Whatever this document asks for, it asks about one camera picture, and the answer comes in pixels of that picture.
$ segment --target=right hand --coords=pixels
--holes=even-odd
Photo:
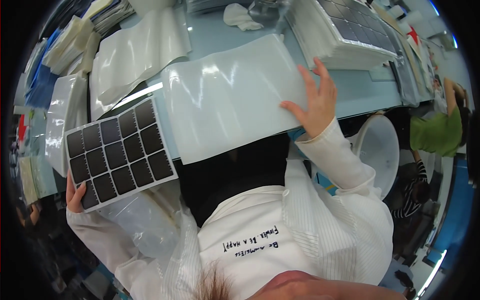
[[[68,210],[70,210],[73,213],[81,213],[84,211],[84,208],[82,207],[81,199],[85,195],[86,189],[87,188],[84,181],[78,187],[77,191],[75,191],[70,170],[68,170],[68,174],[67,174],[67,209]]]
[[[297,118],[311,138],[315,138],[324,132],[325,128],[335,117],[337,94],[335,83],[330,78],[325,65],[318,57],[315,57],[313,61],[317,66],[313,73],[320,76],[320,87],[318,90],[310,72],[305,67],[298,65],[307,90],[308,110],[304,111],[300,106],[291,101],[280,103],[281,107],[288,109]]]

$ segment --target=stack of plastic sheets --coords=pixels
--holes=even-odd
[[[113,0],[108,7],[91,18],[95,25],[94,31],[104,36],[113,25],[132,13],[134,13],[133,7],[127,0]]]
[[[253,0],[187,0],[187,12],[208,12],[232,3],[250,4]]]
[[[315,56],[345,70],[370,70],[396,57],[382,20],[358,1],[294,1],[287,20],[310,68]]]

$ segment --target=finger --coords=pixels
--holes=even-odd
[[[320,61],[318,57],[313,58],[313,62],[317,66],[318,75],[323,78],[329,78],[330,74],[328,73],[327,68],[325,67],[324,63]]]
[[[315,75],[320,76],[320,72],[318,72],[318,69],[317,69],[317,68],[313,69],[312,72],[313,72]]]
[[[78,187],[77,191],[75,192],[75,195],[73,195],[72,199],[70,200],[70,203],[71,205],[73,205],[73,207],[78,207],[80,205],[80,201],[82,200],[82,197],[85,195],[86,189],[87,187],[84,181]]]
[[[70,169],[67,172],[67,204],[72,199],[73,195],[75,194],[75,187],[73,186],[72,175],[70,173]]]
[[[303,111],[303,109],[301,109],[300,106],[291,101],[283,101],[282,103],[280,103],[280,106],[288,109],[297,118],[300,124],[304,124],[306,116],[305,112]]]
[[[314,57],[313,62],[317,66],[315,74],[320,76],[319,93],[323,95],[329,95],[332,91],[331,85],[333,80],[330,78],[330,74],[328,73],[324,63],[321,62],[318,57]]]
[[[308,100],[310,101],[311,99],[314,99],[318,95],[317,84],[315,83],[315,80],[313,80],[312,76],[310,75],[310,72],[308,72],[308,70],[305,69],[304,66],[298,65],[298,69],[299,69],[300,75],[303,78],[303,81],[305,82],[307,97],[308,97]]]

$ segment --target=white plastic bucket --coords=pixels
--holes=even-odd
[[[400,158],[393,124],[383,115],[373,115],[348,139],[353,144],[353,153],[375,170],[373,186],[382,190],[380,199],[383,200],[395,182]]]

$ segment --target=white sleeve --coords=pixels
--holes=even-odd
[[[73,213],[67,209],[67,223],[88,249],[130,291],[132,283],[153,258],[147,258],[117,224],[98,212]]]
[[[352,153],[336,118],[317,137],[308,140],[303,134],[295,144],[339,188],[338,194],[368,195],[373,189],[375,170]]]
[[[380,189],[373,187],[375,170],[352,153],[336,119],[319,136],[309,141],[302,136],[296,144],[339,187],[335,196],[317,192],[355,236],[354,281],[378,285],[392,258],[393,220]]]

